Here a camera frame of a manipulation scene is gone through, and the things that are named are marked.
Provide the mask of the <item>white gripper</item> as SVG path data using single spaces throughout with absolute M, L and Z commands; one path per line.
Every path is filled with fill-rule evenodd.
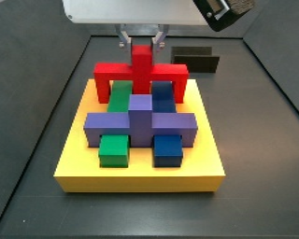
M 160 24 L 151 39 L 154 61 L 165 49 L 170 25 L 208 24 L 193 0 L 63 0 L 63 3 L 66 15 L 75 23 L 117 24 L 119 47 L 127 61 L 131 61 L 133 37 L 126 24 Z

